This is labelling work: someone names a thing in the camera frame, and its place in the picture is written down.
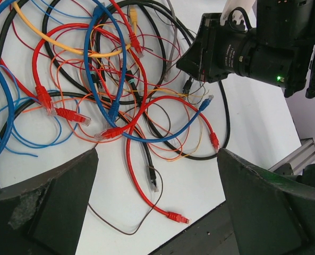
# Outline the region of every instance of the black cable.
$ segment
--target black cable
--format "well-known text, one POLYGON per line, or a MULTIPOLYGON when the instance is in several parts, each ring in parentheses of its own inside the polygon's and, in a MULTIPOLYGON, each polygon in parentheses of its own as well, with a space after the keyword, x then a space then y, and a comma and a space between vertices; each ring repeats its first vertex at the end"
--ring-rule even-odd
MULTIPOLYGON (((61 93, 60 92, 51 92, 49 93, 51 97, 60 97, 61 96, 61 93)), ((83 98, 85 97, 85 95, 83 94, 80 94, 80 93, 74 93, 74 92, 63 92, 63 95, 66 96, 66 97, 78 97, 78 98, 83 98)), ((34 100, 32 99, 29 99, 28 101, 26 101, 25 103, 23 103, 21 106, 19 106, 17 108, 17 110, 15 111, 14 113, 14 119, 16 119, 26 108, 30 107, 31 105, 33 105, 34 103, 36 103, 34 100)), ((122 116, 122 115, 119 115, 119 117, 121 118, 121 120, 125 121, 126 123, 128 123, 128 121, 122 116)), ((2 130, 0 131, 0 138, 2 139, 4 134, 5 134, 5 131, 6 131, 6 128, 7 128, 7 122, 4 124, 2 130)), ((140 138, 143 138, 143 136, 137 131, 135 130, 135 133, 140 137, 140 138)), ((151 159, 151 154, 150 154, 150 151, 149 151, 149 147, 146 143, 142 143, 143 145, 143 148, 144 148, 144 151, 146 153, 146 156, 147 156, 147 163, 148 163, 148 166, 150 167, 153 167, 153 163, 152 163, 152 159, 151 159)))
MULTIPOLYGON (((165 108, 163 108, 162 106, 160 106, 158 103, 153 103, 153 105, 158 106, 158 107, 164 112, 164 114, 167 116, 167 119, 168 119, 168 130, 166 131, 165 136, 163 136, 163 137, 167 137, 167 136, 170 134, 170 131, 172 130, 172 120, 171 120, 171 118, 170 118, 170 116, 169 116, 169 114, 167 113, 167 111, 166 111, 165 108)), ((154 134, 154 132, 151 130, 151 127, 150 127, 149 125, 148 125, 148 128, 149 128, 149 131, 150 131, 151 135, 153 135, 155 138, 158 138, 158 137, 154 134)))
MULTIPOLYGON (((19 8, 23 7, 24 4, 26 4, 28 1, 29 0, 20 0, 18 2, 19 8)), ((5 20, 4 24, 3 24, 2 30, 0 32, 0 61, 2 59, 2 53, 3 53, 6 37, 7 37, 7 34, 8 34, 8 30, 10 29, 12 21, 13 21, 13 19, 14 19, 14 17, 16 15, 17 15, 17 12, 13 8, 11 10, 11 12, 7 15, 6 20, 5 20)))
POLYGON ((237 31, 237 32, 244 32, 244 31, 240 30, 239 28, 237 28, 236 24, 233 21, 233 14, 234 14, 235 11, 239 11, 239 12, 242 13, 242 16, 243 16, 243 18, 245 20, 245 24, 246 24, 247 29, 248 30, 252 29, 253 27, 252 27, 252 24, 251 24, 251 22, 249 20, 248 14, 247 14, 246 10, 244 8, 242 8, 242 7, 237 7, 237 8, 235 8, 234 10, 232 10, 230 12, 229 17, 228 17, 228 23, 231 26, 231 28, 233 30, 237 31))
MULTIPOLYGON (((51 14, 53 8, 60 2, 61 0, 53 0, 51 3, 50 3, 50 6, 48 7, 48 9, 46 10, 46 13, 44 18, 43 18, 43 21, 42 21, 42 26, 41 26, 41 30, 43 33, 47 34, 47 27, 48 27, 48 21, 49 21, 49 15, 48 14, 51 14)), ((157 36, 160 36, 159 34, 159 31, 157 29, 157 26, 156 24, 154 23, 153 19, 151 18, 150 14, 147 12, 147 11, 144 11, 145 15, 147 16, 148 20, 150 21, 155 33, 157 36)), ((96 48, 96 51, 97 52, 100 52, 100 33, 97 33, 96 34, 96 47, 98 46, 98 48, 96 48)), ((164 45, 163 45, 163 41, 161 39, 159 39, 159 44, 160 44, 160 47, 161 47, 161 52, 162 52, 162 56, 163 58, 166 58, 166 53, 165 53, 165 49, 164 49, 164 45)), ((45 50, 48 54, 48 56, 51 58, 51 60, 55 57, 51 47, 50 47, 50 44, 48 42, 45 42, 44 43, 44 46, 45 46, 45 50)), ((59 62, 55 59, 54 60, 54 65, 58 68, 60 66, 59 62)), ((165 69, 166 67, 164 68, 166 64, 164 63, 163 65, 163 74, 165 73, 165 69)), ((75 87, 77 87, 78 89, 82 90, 84 93, 88 94, 89 92, 87 91, 87 89, 80 85, 78 82, 76 82, 63 68, 60 68, 59 69, 60 73, 62 74, 62 76, 64 76, 71 84, 73 84, 75 87)), ((102 100, 110 103, 110 99, 107 98, 107 97, 102 97, 102 100)), ((132 105, 134 104, 134 100, 131 100, 131 101, 120 101, 120 104, 121 105, 132 105)))
MULTIPOLYGON (((20 2, 24 2, 24 4, 27 2, 28 0, 21 0, 20 2)), ((59 3, 60 0, 54 0, 50 5, 52 7, 54 7, 57 3, 59 3)), ((132 5, 132 4, 138 4, 138 5, 141 5, 141 6, 147 6, 147 7, 150 7, 154 10, 157 10, 158 12, 160 12, 162 15, 164 15, 166 18, 168 18, 175 26, 177 26, 177 28, 181 31, 181 33, 183 34, 183 36, 187 39, 188 37, 190 39, 194 39, 194 36, 191 34, 191 32, 179 21, 179 20, 176 20, 174 21, 173 18, 171 17, 171 12, 170 10, 165 7, 163 4, 161 3, 158 3, 158 2, 155 2, 155 1, 152 1, 152 0, 141 0, 141 1, 138 1, 138 0, 125 0, 125 1, 122 1, 122 2, 119 2, 118 3, 121 7, 125 6, 126 4, 127 5, 132 5)), ((50 14, 52 12, 52 8, 49 7, 47 9, 47 13, 50 14)), ((43 24, 42 24, 42 31, 44 33, 47 32, 47 23, 48 23, 48 19, 49 19, 49 16, 48 15, 45 15, 44 19, 43 19, 43 24)), ((99 40, 98 38, 96 39, 96 47, 97 47, 97 44, 98 44, 99 40)), ((51 58, 54 58, 54 54, 49 46, 49 43, 46 43, 45 44, 45 48, 47 50, 47 53, 48 55, 51 57, 51 58)), ((64 75, 73 85, 75 85, 77 87, 77 85, 81 86, 80 84, 78 84, 73 78, 71 78, 66 72, 65 72, 65 75, 64 75)), ((86 93, 88 93, 88 91, 86 90, 86 88, 84 88, 83 86, 82 87, 82 90, 86 93)), ((224 145, 223 147, 225 148, 228 144, 228 141, 229 141, 229 137, 230 137, 230 132, 231 132, 231 127, 230 127, 230 120, 229 120, 229 109, 228 109, 228 103, 227 103, 227 98, 226 98, 226 95, 225 95, 225 92, 224 92, 224 88, 223 88, 223 85, 221 82, 219 82, 219 87, 220 87, 220 90, 221 90, 221 93, 222 93, 222 97, 223 97, 223 101, 224 101, 224 105, 225 105, 225 112, 226 112, 226 122, 227 122, 227 135, 226 135, 226 140, 224 142, 224 145)), ((141 97, 139 96, 139 94, 137 95, 136 94, 136 97, 137 97, 137 102, 141 102, 141 97)), ((124 101, 122 102, 123 104, 132 104, 132 102, 130 101, 124 101)), ((147 118, 146 115, 144 115, 144 117, 146 118, 147 122, 148 122, 148 125, 150 126, 150 128, 155 132, 155 134, 157 135, 157 137, 160 137, 162 138, 163 135, 160 134, 160 132, 156 129, 156 127, 154 126, 154 124, 149 120, 149 118, 147 118)), ((176 148, 169 142, 165 142, 165 145, 167 147, 169 147, 170 149, 172 150, 175 150, 176 148)), ((209 160, 209 159, 213 159, 216 157, 216 154, 212 155, 212 156, 208 156, 208 157, 195 157, 195 156, 187 156, 186 154, 180 152, 180 151, 176 151, 176 153, 180 154, 181 156, 185 156, 186 158, 189 158, 189 159, 193 159, 193 160, 209 160)))
MULTIPOLYGON (((133 4, 137 4, 139 7, 141 7, 142 5, 144 6, 148 6, 154 10, 157 10, 156 9, 156 6, 151 4, 151 3, 154 3, 156 5, 159 5, 161 6, 163 9, 165 9, 166 11, 168 11, 169 13, 171 13, 169 11, 169 9, 167 7, 165 7, 163 4, 161 3, 158 3, 158 2, 155 2, 153 0, 124 0, 122 2, 118 2, 118 5, 120 7, 124 7, 126 4, 130 4, 130 5, 133 5, 133 4)), ((165 15, 165 17, 167 17, 183 34, 183 36, 187 39, 187 42, 188 44, 190 45, 190 42, 187 38, 187 36, 189 36, 190 38, 194 38, 193 35, 191 34, 190 31, 186 29, 187 33, 184 31, 184 28, 185 27, 184 25, 180 25, 178 24, 177 22, 175 22, 172 17, 170 15, 165 15)), ((100 22, 100 23, 105 23, 107 20, 107 17, 103 17, 103 20, 100 22)), ((99 52, 100 51, 100 45, 99 45, 99 41, 100 39, 98 38, 98 36, 100 36, 99 34, 96 34, 96 51, 99 52)), ((130 84, 131 87, 132 87, 132 90, 135 91, 137 90, 137 87, 135 86, 135 84, 133 84, 134 86, 132 86, 132 84, 130 84)), ((226 139, 225 139, 225 142, 223 144, 223 148, 226 148, 227 145, 228 145, 228 142, 229 142, 229 139, 230 139, 230 135, 231 135, 231 124, 230 124, 230 116, 229 116, 229 109, 228 109, 228 102, 227 102, 227 97, 226 97, 226 94, 225 94, 225 90, 224 90, 224 87, 223 87, 223 84, 221 81, 219 81, 219 87, 220 87, 220 91, 222 93, 222 98, 223 98, 223 102, 224 102, 224 107, 225 107, 225 114, 226 114, 226 123, 227 123, 227 133, 226 133, 226 139)), ((139 100, 141 97, 140 95, 137 93, 137 92, 133 92, 134 93, 134 96, 136 97, 136 100, 138 102, 138 105, 141 106, 141 100, 139 100)), ((155 133, 155 135, 158 137, 158 138, 163 138, 163 135, 158 131, 158 129, 155 127, 155 125, 153 124, 153 122, 147 117, 146 113, 143 114, 143 117, 144 119, 147 121, 150 129, 155 133)), ((183 157, 186 157, 188 159, 191 159, 191 160, 210 160, 210 159, 214 159, 217 157, 217 154, 213 154, 211 156, 207 156, 207 157, 196 157, 196 156, 191 156, 191 155, 187 155, 181 151, 179 151, 176 147, 174 147, 170 142, 166 141, 164 142, 164 144, 171 150, 175 151, 177 154, 183 156, 183 157)))

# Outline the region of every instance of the cable end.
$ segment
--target cable end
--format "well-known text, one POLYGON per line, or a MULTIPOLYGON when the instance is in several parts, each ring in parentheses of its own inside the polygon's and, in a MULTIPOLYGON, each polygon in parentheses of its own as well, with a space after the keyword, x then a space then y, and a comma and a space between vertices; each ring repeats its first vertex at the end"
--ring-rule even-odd
POLYGON ((121 134, 123 134, 124 130, 122 130, 120 127, 115 127, 115 128, 111 128, 111 129, 107 129, 104 130, 98 134, 95 134, 93 137, 97 140, 97 141, 105 141, 105 140, 109 140, 112 138, 115 138, 121 134))
POLYGON ((113 122, 115 122, 119 111, 120 111, 120 104, 114 101, 108 112, 108 116, 113 122))
POLYGON ((214 95, 209 95, 209 96, 208 96, 208 100, 209 100, 209 101, 212 101, 213 99, 214 99, 214 95))
POLYGON ((210 142, 212 144, 212 146, 214 147, 215 151, 218 152, 220 149, 220 143, 219 143, 219 139, 216 136, 216 133, 211 133, 209 135, 210 138, 210 142))
POLYGON ((68 121, 77 122, 84 126, 89 126, 91 123, 91 118, 84 116, 76 112, 75 110, 65 109, 65 108, 57 108, 56 109, 57 115, 65 118, 68 121))
POLYGON ((42 107, 45 108, 47 115, 56 116, 57 115, 56 109, 46 88, 42 85, 38 85, 36 86, 36 93, 38 101, 40 102, 42 107))
POLYGON ((166 74, 164 75, 164 81, 168 82, 170 73, 172 72, 172 63, 171 62, 167 63, 166 70, 167 71, 166 71, 166 74))
POLYGON ((157 186, 157 176, 156 176, 156 171, 154 166, 148 166, 148 174, 150 178, 150 184, 151 184, 151 189, 156 193, 158 192, 158 186, 157 186))
POLYGON ((137 57, 143 58, 144 57, 143 49, 142 49, 142 47, 140 45, 140 42, 137 39, 137 36, 133 33, 133 34, 129 35, 129 38, 130 38, 131 46, 136 51, 137 57))
POLYGON ((103 9, 97 5, 93 10, 92 16, 101 17, 103 15, 103 12, 104 12, 103 9))
POLYGON ((185 82, 183 86, 182 94, 188 96, 192 85, 193 85, 192 78, 189 77, 189 79, 185 82))
POLYGON ((210 103, 211 103, 211 101, 214 99, 214 96, 213 95, 210 95, 207 99, 205 99, 203 102, 202 102, 202 104, 200 105, 200 107, 199 107, 199 111, 203 111, 204 109, 206 109, 209 105, 210 105, 210 103))
POLYGON ((169 212, 168 219, 171 219, 171 220, 178 222, 178 223, 184 223, 187 225, 189 225, 191 222, 190 219, 187 219, 187 218, 183 217, 181 214, 176 214, 174 212, 169 212))

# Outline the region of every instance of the cable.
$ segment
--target cable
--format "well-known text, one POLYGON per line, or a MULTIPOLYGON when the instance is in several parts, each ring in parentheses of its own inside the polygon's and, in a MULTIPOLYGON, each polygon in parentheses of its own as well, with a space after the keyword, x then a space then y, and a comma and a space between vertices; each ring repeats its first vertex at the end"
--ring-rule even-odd
MULTIPOLYGON (((56 1, 57 3, 59 2, 59 1, 56 1)), ((121 2, 120 2, 121 3, 121 2)), ((47 18, 47 17, 45 17, 45 18, 47 18)), ((43 20, 44 21, 44 20, 43 20)), ((43 24, 44 25, 44 24, 43 24)), ((45 27, 45 26, 43 26, 43 27, 45 27)), ((62 71, 62 70, 60 70, 60 71, 62 71)), ((104 98, 103 98, 104 99, 104 98)), ((228 113, 228 115, 229 115, 229 113, 228 113)), ((150 127, 151 127, 151 125, 150 125, 150 127)), ((172 150, 173 149, 175 149, 175 148, 171 148, 172 150)), ((206 157, 207 158, 207 157, 206 157)), ((197 160, 201 160, 200 158, 197 158, 197 157, 195 157, 195 159, 197 159, 197 160)))
MULTIPOLYGON (((52 12, 52 10, 53 10, 52 7, 56 6, 59 2, 60 2, 60 0, 53 0, 53 1, 50 3, 50 6, 51 6, 51 7, 49 7, 49 8, 46 10, 46 13, 51 14, 51 12, 52 12)), ((43 21, 42 21, 42 28, 41 28, 41 30, 42 30, 42 32, 43 32, 44 34, 48 34, 48 31, 47 31, 48 20, 49 20, 49 16, 48 16, 48 15, 45 15, 44 18, 43 18, 43 21)), ((46 50, 47 54, 49 55, 49 57, 50 57, 51 60, 52 60, 55 55, 54 55, 54 53, 53 53, 52 50, 51 50, 50 44, 49 44, 47 41, 45 41, 44 46, 45 46, 45 50, 46 50)), ((60 65, 60 63, 59 63, 57 60, 54 60, 53 63, 54 63, 54 65, 55 65, 57 68, 58 68, 59 65, 60 65)), ((82 86, 82 85, 80 85, 78 82, 76 82, 63 68, 60 68, 59 71, 60 71, 60 73, 63 75, 63 77, 65 77, 65 78, 66 78, 70 83, 72 83, 76 88, 82 90, 84 93, 87 93, 87 94, 89 93, 88 90, 87 90, 84 86, 82 86)), ((110 103, 110 99, 109 99, 109 98, 102 97, 102 100, 104 100, 104 101, 110 103)), ((120 101, 120 104, 121 104, 121 105, 132 105, 132 104, 134 104, 134 101, 133 101, 133 100, 132 100, 132 101, 120 101)))
MULTIPOLYGON (((50 37, 48 37, 47 35, 43 34, 40 30, 38 30, 27 18, 26 16, 23 14, 23 12, 20 10, 18 4, 16 2, 13 3, 13 7, 14 9, 17 11, 19 17, 23 20, 23 22, 33 31, 35 32, 37 35, 39 35, 40 37, 42 37, 43 39, 45 39, 46 41, 48 41, 51 44, 54 44, 64 50, 67 50, 68 52, 71 53, 75 53, 77 55, 83 55, 83 52, 77 49, 74 49, 70 46, 67 46, 65 44, 61 44, 58 41, 52 40, 50 37)), ((126 45, 125 50, 128 50, 131 47, 131 45, 126 45)), ((94 53, 94 54, 90 54, 90 57, 94 57, 94 58, 100 58, 100 57, 111 57, 111 56, 116 56, 118 54, 122 53, 122 49, 116 51, 116 52, 112 52, 112 53, 105 53, 105 54, 101 54, 101 53, 94 53)))
MULTIPOLYGON (((122 2, 118 2, 118 5, 120 7, 124 7, 126 5, 134 5, 134 4, 137 4, 139 7, 142 7, 143 5, 144 6, 148 6, 154 10, 157 10, 159 11, 161 14, 165 15, 166 18, 168 18, 170 21, 172 21, 172 18, 165 14, 163 11, 161 11, 160 9, 156 8, 155 5, 152 5, 151 3, 154 3, 155 5, 158 5, 160 6, 161 8, 165 9, 166 12, 169 12, 168 9, 165 8, 165 6, 163 6, 161 3, 159 2, 155 2, 155 1, 151 1, 151 0, 144 0, 144 1, 136 1, 136 0, 125 0, 125 1, 122 1, 122 2)), ((106 17, 103 18, 102 22, 101 23, 104 23, 106 21, 106 17)), ((174 25, 175 26, 178 26, 178 28, 180 29, 180 31, 182 32, 183 36, 187 39, 188 36, 190 39, 194 39, 194 36, 192 35, 192 33, 179 21, 177 20, 180 25, 174 21, 174 25)), ((98 43, 99 41, 99 37, 100 37, 100 34, 96 34, 96 43, 98 43)), ((223 84, 222 82, 220 81, 219 82, 219 87, 220 87, 220 91, 222 93, 222 97, 223 97, 223 102, 224 102, 224 107, 225 107, 225 114, 226 114, 226 123, 227 123, 227 131, 226 131, 226 139, 225 139, 225 142, 223 144, 223 148, 226 148, 227 145, 228 145, 228 142, 229 142, 229 138, 230 138, 230 133, 231 133, 231 127, 230 127, 230 116, 229 116, 229 108, 228 108, 228 102, 227 102, 227 98, 226 98, 226 94, 225 94, 225 91, 224 91, 224 87, 223 87, 223 84)), ((151 129, 155 132, 155 134, 157 135, 157 137, 159 138, 162 138, 163 135, 160 134, 160 132, 156 129, 156 127, 154 126, 154 124, 145 116, 145 114, 143 115, 144 118, 146 119, 146 121, 148 122, 148 125, 151 127, 151 129)), ((191 160, 211 160, 211 159, 214 159, 217 157, 217 154, 213 154, 211 156, 207 156, 207 157, 196 157, 196 156, 190 156, 190 155, 187 155, 187 154, 184 154, 182 153, 181 151, 179 151, 177 148, 175 148, 171 143, 169 142, 164 142, 164 144, 170 148, 171 150, 175 151, 177 154, 183 156, 183 157, 186 157, 188 159, 191 159, 191 160)))
MULTIPOLYGON (((118 31, 118 34, 120 36, 120 41, 121 41, 121 44, 123 45, 124 44, 124 39, 123 39, 123 35, 121 34, 121 31, 116 23, 116 21, 113 20, 113 17, 112 15, 109 13, 109 11, 104 8, 102 5, 99 6, 104 12, 107 13, 107 15, 110 17, 110 19, 112 20, 112 22, 114 23, 114 25, 116 26, 116 29, 118 31)), ((161 138, 161 139, 140 139, 140 138, 136 138, 136 137, 133 137, 131 135, 128 135, 127 133, 123 133, 123 131, 129 127, 131 127, 132 125, 135 125, 139 116, 143 113, 143 111, 145 110, 143 107, 140 108, 140 111, 139 113, 137 114, 137 116, 132 120, 131 124, 130 125, 127 125, 121 129, 117 128, 117 130, 115 130, 116 128, 116 125, 113 123, 113 119, 111 119, 111 117, 109 115, 107 115, 107 113, 105 112, 104 108, 103 108, 103 105, 102 103, 100 102, 99 98, 97 97, 97 91, 96 91, 96 88, 95 86, 93 85, 93 81, 92 81, 92 77, 91 77, 91 73, 90 73, 90 67, 89 67, 89 62, 88 62, 88 55, 87 55, 87 50, 88 50, 88 47, 89 47, 89 42, 90 42, 90 35, 91 35, 91 32, 92 32, 92 28, 93 26, 95 25, 96 23, 96 18, 97 16, 100 16, 101 15, 101 12, 100 10, 97 10, 97 8, 95 8, 95 11, 94 11, 94 15, 93 15, 93 18, 92 18, 92 21, 90 23, 90 26, 87 30, 87 33, 86 33, 86 39, 85 39, 85 42, 84 42, 84 64, 85 64, 85 70, 86 70, 86 74, 87 74, 87 78, 88 78, 88 81, 89 81, 89 84, 90 84, 90 88, 93 92, 93 95, 95 97, 95 100, 96 100, 96 103, 98 105, 98 108, 100 109, 101 113, 103 114, 104 118, 106 119, 106 121, 114 128, 114 130, 110 129, 110 130, 107 130, 101 134, 99 134, 99 138, 100 139, 103 139, 103 138, 106 138, 106 139, 109 139, 109 138, 113 138, 113 137, 116 137, 118 136, 120 133, 119 133, 119 130, 122 130, 121 134, 123 134, 125 137, 127 138, 130 138, 130 139, 133 139, 135 141, 139 141, 139 142, 162 142, 162 141, 167 141, 167 140, 171 140, 177 136, 179 136, 181 133, 183 133, 188 127, 189 125, 197 118, 197 116, 200 114, 201 112, 201 108, 200 110, 194 115, 194 117, 190 120, 190 122, 184 126, 178 133, 174 134, 174 135, 171 135, 169 137, 166 137, 166 138, 161 138)), ((126 59, 123 59, 123 66, 124 68, 126 67, 126 59)), ((141 68, 141 71, 143 72, 143 77, 144 77, 144 80, 145 80, 145 74, 144 74, 144 70, 143 68, 141 68)))
MULTIPOLYGON (((93 30, 93 27, 95 26, 95 24, 96 24, 97 20, 99 19, 99 17, 102 16, 103 12, 105 12, 110 17, 111 21, 113 22, 113 24, 114 24, 114 26, 115 26, 115 28, 116 28, 116 30, 118 32, 118 36, 120 38, 121 45, 122 45, 122 47, 124 47, 125 46, 124 37, 123 37, 121 29, 118 26, 115 18, 111 15, 111 13, 108 11, 108 9, 105 8, 100 2, 98 2, 97 0, 93 0, 93 1, 95 3, 97 3, 98 6, 95 8, 95 10, 93 12, 93 17, 92 17, 92 20, 91 20, 91 22, 89 24, 89 28, 87 30, 87 33, 86 33, 86 39, 84 41, 84 51, 86 52, 89 49, 90 37, 91 37, 91 33, 92 33, 92 30, 93 30)), ((89 61, 88 61, 88 55, 87 54, 84 54, 84 64, 86 66, 85 69, 86 69, 87 78, 88 78, 91 90, 94 92, 94 96, 96 97, 96 102, 97 102, 98 106, 102 106, 99 98, 97 97, 97 92, 95 90, 95 86, 93 85, 91 74, 89 72, 90 71, 90 66, 89 66, 89 61)), ((112 122, 116 119, 116 117, 118 115, 119 108, 120 108, 120 99, 121 99, 121 96, 122 96, 122 93, 123 93, 123 87, 124 87, 124 82, 125 82, 125 70, 126 70, 126 52, 123 52, 122 74, 121 74, 120 83, 118 85, 118 91, 117 91, 116 99, 112 103, 111 108, 109 110, 109 113, 107 115, 112 122)))
MULTIPOLYGON (((74 92, 62 92, 62 93, 63 93, 64 96, 67 96, 67 97, 77 97, 77 98, 85 97, 85 95, 83 95, 83 94, 74 93, 74 92)), ((59 97, 61 95, 60 92, 50 92, 49 94, 50 94, 51 97, 59 97)), ((88 98, 91 99, 91 100, 94 100, 94 98, 92 96, 88 96, 88 98)), ((28 101, 24 102, 22 105, 20 105, 16 109, 14 118, 17 118, 25 109, 27 109, 28 107, 30 107, 34 103, 35 103, 34 100, 28 100, 28 101)), ((120 115, 119 117, 121 118, 121 120, 123 120, 125 122, 127 121, 125 118, 123 118, 122 115, 120 115)), ((4 126, 3 126, 3 128, 0 131, 0 138, 1 139, 4 139, 4 136, 6 135, 7 128, 8 128, 8 123, 6 122, 4 124, 4 126)), ((145 151, 146 156, 147 156, 147 164, 148 164, 148 166, 153 166, 152 159, 151 159, 151 154, 150 154, 150 151, 149 151, 149 148, 148 148, 147 144, 143 143, 142 145, 143 145, 144 151, 145 151)))
MULTIPOLYGON (((12 3, 13 0, 6 0, 0 5, 0 14, 2 13, 3 10, 7 8, 8 5, 12 3)), ((5 129, 5 136, 2 137, 2 140, 0 142, 0 154, 6 147, 6 144, 11 136, 11 131, 12 131, 12 125, 14 121, 14 105, 13 105, 13 99, 11 92, 8 88, 7 82, 5 78, 3 77, 1 71, 0 71, 0 84, 4 90, 6 100, 7 100, 7 105, 8 105, 8 117, 7 117, 7 129, 5 129)))
MULTIPOLYGON (((167 3, 169 5, 170 11, 172 12, 172 17, 174 20, 176 20, 176 14, 173 8, 173 4, 171 3, 170 0, 167 0, 167 3)), ((174 40, 173 40, 173 45, 176 45, 177 43, 177 27, 174 27, 174 40)), ((167 63, 167 72, 165 74, 165 81, 169 80, 169 75, 171 72, 171 66, 172 66, 172 60, 174 57, 174 52, 175 52, 175 47, 172 47, 172 50, 170 52, 170 56, 169 56, 169 62, 167 63)))
MULTIPOLYGON (((25 3, 27 3, 29 0, 20 0, 18 2, 19 4, 19 7, 22 7, 25 3)), ((8 33, 8 29, 10 28, 11 26, 11 23, 14 19, 14 17, 16 16, 16 11, 15 10, 12 10, 6 20, 5 20, 5 23, 2 27, 2 30, 1 30, 1 33, 0 33, 0 64, 4 65, 7 67, 7 65, 4 63, 4 61, 1 59, 2 57, 2 52, 3 52, 3 48, 4 48, 4 44, 5 44, 5 40, 6 40, 6 36, 7 36, 7 33, 8 33)), ((17 81, 17 84, 19 86, 19 88, 28 96, 28 97, 34 97, 36 98, 36 96, 31 92, 29 91, 18 79, 16 79, 17 81)))
MULTIPOLYGON (((48 3, 46 3, 44 0, 40 0, 42 3, 44 3, 47 7, 50 7, 50 5, 48 4, 48 3)), ((67 13, 65 13, 65 12, 62 12, 62 11, 60 11, 60 10, 58 10, 58 9, 56 9, 56 8, 52 8, 52 9, 54 9, 56 12, 58 12, 58 13, 60 13, 60 14, 62 14, 62 15, 64 15, 64 16, 67 16, 67 17, 70 17, 70 18, 75 18, 75 19, 91 19, 91 17, 90 16, 75 16, 75 15, 71 15, 71 14, 67 14, 67 13)))
POLYGON ((236 27, 236 24, 235 24, 234 21, 233 21, 233 14, 234 14, 235 11, 240 11, 240 12, 242 13, 243 18, 244 18, 245 23, 246 23, 247 29, 248 29, 248 30, 251 30, 251 29, 253 28, 253 27, 252 27, 252 24, 251 24, 251 22, 250 22, 250 20, 249 20, 249 17, 248 17, 248 14, 247 14, 246 10, 245 10, 244 8, 242 8, 242 7, 237 7, 237 8, 235 8, 234 10, 232 10, 232 11, 230 12, 229 17, 228 17, 228 21, 229 21, 229 25, 231 26, 231 28, 232 28, 233 30, 237 31, 237 32, 244 32, 244 31, 241 31, 240 29, 238 29, 238 28, 236 27))
POLYGON ((41 12, 43 12, 43 13, 46 14, 46 15, 49 15, 51 19, 53 19, 54 21, 56 21, 57 23, 59 23, 59 24, 61 24, 61 25, 64 25, 63 22, 59 21, 58 19, 56 19, 55 17, 51 16, 50 14, 47 14, 47 13, 45 12, 45 10, 43 10, 34 0, 31 0, 31 2, 32 2, 41 12))
POLYGON ((101 215, 99 215, 96 210, 94 210, 94 208, 91 206, 91 204, 88 204, 89 208, 91 209, 91 211, 100 219, 102 220, 104 223, 106 223, 108 226, 110 226, 111 228, 113 228, 114 230, 117 230, 118 232, 124 234, 124 235, 134 235, 138 232, 138 230, 141 228, 142 224, 144 223, 144 221, 147 219, 147 217, 149 216, 149 214, 152 212, 152 210, 154 210, 154 208, 157 206, 158 202, 161 200, 162 195, 163 195, 163 190, 164 190, 164 185, 163 185, 163 179, 162 176, 160 174, 159 171, 157 171, 155 168, 154 170, 156 171, 156 173, 158 174, 158 176, 161 179, 161 193, 156 201, 156 203, 151 207, 151 209, 147 212, 147 214, 143 217, 143 219, 141 220, 141 222, 138 224, 136 230, 132 233, 127 233, 124 232, 122 230, 120 230, 119 228, 115 227, 113 224, 111 224, 110 222, 106 221, 103 217, 101 217, 101 215))

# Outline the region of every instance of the camera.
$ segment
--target camera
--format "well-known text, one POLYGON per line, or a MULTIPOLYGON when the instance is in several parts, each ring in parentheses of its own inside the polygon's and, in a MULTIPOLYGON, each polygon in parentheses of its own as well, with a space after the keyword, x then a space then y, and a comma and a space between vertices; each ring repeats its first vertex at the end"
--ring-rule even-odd
POLYGON ((220 18, 221 13, 202 16, 197 37, 177 68, 209 83, 235 73, 284 88, 285 97, 305 88, 309 67, 315 76, 315 0, 258 0, 256 28, 240 7, 231 11, 225 25, 220 18), (240 24, 233 19, 237 13, 244 17, 240 24))

